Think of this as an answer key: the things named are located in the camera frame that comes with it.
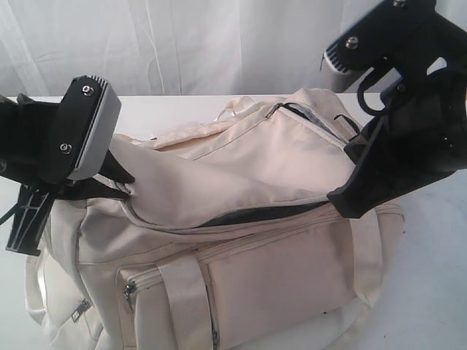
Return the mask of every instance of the white backdrop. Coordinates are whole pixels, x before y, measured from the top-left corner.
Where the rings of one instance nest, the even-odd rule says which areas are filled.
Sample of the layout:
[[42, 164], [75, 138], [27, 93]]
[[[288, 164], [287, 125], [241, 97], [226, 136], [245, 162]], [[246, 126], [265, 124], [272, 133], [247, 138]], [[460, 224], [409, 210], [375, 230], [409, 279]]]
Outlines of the white backdrop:
[[[59, 96], [82, 74], [127, 96], [320, 87], [323, 50], [378, 2], [0, 0], [0, 94]], [[467, 28], [467, 1], [439, 10]]]

